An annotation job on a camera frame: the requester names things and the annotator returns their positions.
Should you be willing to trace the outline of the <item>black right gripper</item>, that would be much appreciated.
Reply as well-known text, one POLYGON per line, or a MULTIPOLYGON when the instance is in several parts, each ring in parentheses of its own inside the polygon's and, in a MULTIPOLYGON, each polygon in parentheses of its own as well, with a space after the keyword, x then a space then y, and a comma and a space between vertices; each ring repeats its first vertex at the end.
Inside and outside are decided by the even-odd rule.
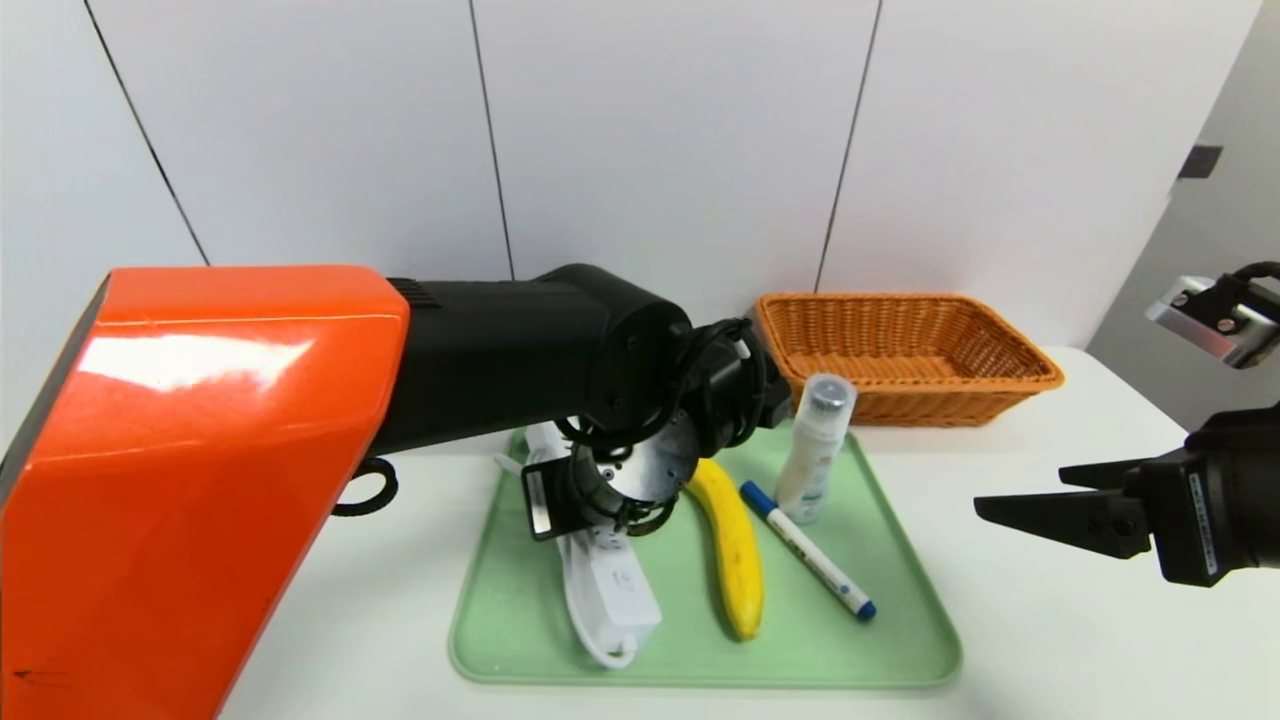
POLYGON ((1279 566, 1277 406, 1213 414, 1179 450, 1155 459, 1144 510, 1120 489, 1148 461, 1060 468, 1061 483, 1092 491, 977 497, 975 514, 1111 559, 1151 551, 1151 528, 1161 573, 1176 584, 1212 587, 1234 570, 1279 566))

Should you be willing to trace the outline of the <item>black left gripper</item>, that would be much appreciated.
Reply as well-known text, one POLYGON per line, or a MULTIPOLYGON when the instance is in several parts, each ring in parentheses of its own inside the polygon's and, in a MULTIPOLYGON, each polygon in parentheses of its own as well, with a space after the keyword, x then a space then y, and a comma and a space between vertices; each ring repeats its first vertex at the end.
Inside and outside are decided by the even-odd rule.
POLYGON ((589 454, 572 452, 564 457, 531 454, 520 478, 535 541, 553 541, 605 524, 605 516, 593 506, 600 475, 589 454))

